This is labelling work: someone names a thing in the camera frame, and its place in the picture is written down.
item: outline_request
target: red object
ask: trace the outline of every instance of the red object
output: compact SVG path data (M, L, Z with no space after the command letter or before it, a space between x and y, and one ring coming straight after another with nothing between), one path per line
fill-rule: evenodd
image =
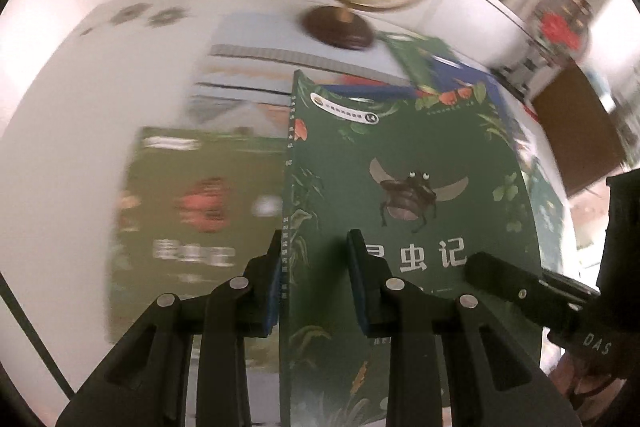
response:
M465 100L470 99L473 93L474 93L474 90L471 87L461 87L458 90L458 96L460 98L464 98Z
M344 74L342 81L347 86L388 86L388 84L380 82L379 80L371 80L370 78L353 76L352 74Z
M456 101L458 100L455 91L443 92L438 99L444 105L456 105Z
M214 233L224 229L229 225L227 195L228 188L222 178L209 178L197 183L177 200L180 221L198 232Z
M566 44L575 51L580 49L580 37L572 32L566 20L556 13L546 12L543 15L542 33L554 44Z
M294 131L294 140L306 141L306 125L303 120L296 118L296 126Z

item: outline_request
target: beetle illustration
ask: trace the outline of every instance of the beetle illustration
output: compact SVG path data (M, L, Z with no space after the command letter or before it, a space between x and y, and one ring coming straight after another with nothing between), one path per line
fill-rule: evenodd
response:
M433 207L433 219L435 219L436 202L457 198L469 183L469 178L465 176L451 185L431 188L429 175L421 171L409 172L409 176L399 182L387 174L375 158L369 164L369 173L376 183L385 190L385 201L380 204L382 226L386 227L385 210L389 216L404 221L414 221L421 217L421 225L412 230L412 233L416 233L426 226L426 211L430 206Z

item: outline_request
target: white table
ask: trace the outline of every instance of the white table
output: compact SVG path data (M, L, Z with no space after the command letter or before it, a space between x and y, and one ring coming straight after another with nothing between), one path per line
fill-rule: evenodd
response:
M153 5L145 17L109 22L137 2ZM110 2L79 24L28 90L0 140L0 271L73 389L111 347L106 340L109 241L137 131L180 120L196 65L223 16L252 11L294 18L311 5L301 0ZM186 8L188 17L160 28L146 25L147 14L173 6ZM378 29L402 31L372 22ZM398 68L377 48L333 53L345 62L369 54L372 68ZM4 304L0 360L28 404L53 425L66 397Z

